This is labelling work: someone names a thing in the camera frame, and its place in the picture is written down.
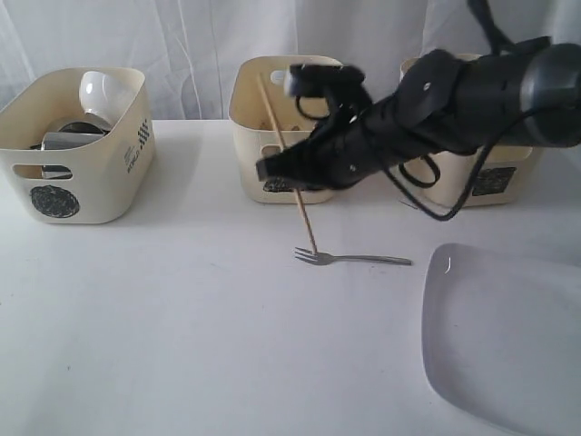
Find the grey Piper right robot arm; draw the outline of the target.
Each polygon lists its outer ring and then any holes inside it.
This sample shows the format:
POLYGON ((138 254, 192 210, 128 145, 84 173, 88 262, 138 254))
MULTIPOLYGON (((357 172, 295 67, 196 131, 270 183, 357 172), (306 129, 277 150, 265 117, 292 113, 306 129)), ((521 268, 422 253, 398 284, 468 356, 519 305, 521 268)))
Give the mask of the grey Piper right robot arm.
POLYGON ((321 98, 309 136, 260 159, 258 178, 292 188, 345 190, 390 167, 485 145, 573 147, 580 142, 580 47, 547 36, 515 43, 486 1, 471 14, 490 51, 466 61, 442 49, 416 60, 389 96, 373 101, 354 65, 292 64, 285 94, 321 98))

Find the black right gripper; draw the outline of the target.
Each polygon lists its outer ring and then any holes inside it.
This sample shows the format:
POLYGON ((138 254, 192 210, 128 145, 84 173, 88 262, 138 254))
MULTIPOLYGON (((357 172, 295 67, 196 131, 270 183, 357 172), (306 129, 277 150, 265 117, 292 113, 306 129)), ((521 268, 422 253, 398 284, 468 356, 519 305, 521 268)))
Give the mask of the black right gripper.
POLYGON ((292 187, 344 190, 370 175, 434 153, 436 143, 396 119, 398 99, 386 97, 350 123, 319 123, 312 137, 256 165, 260 181, 282 179, 292 187))

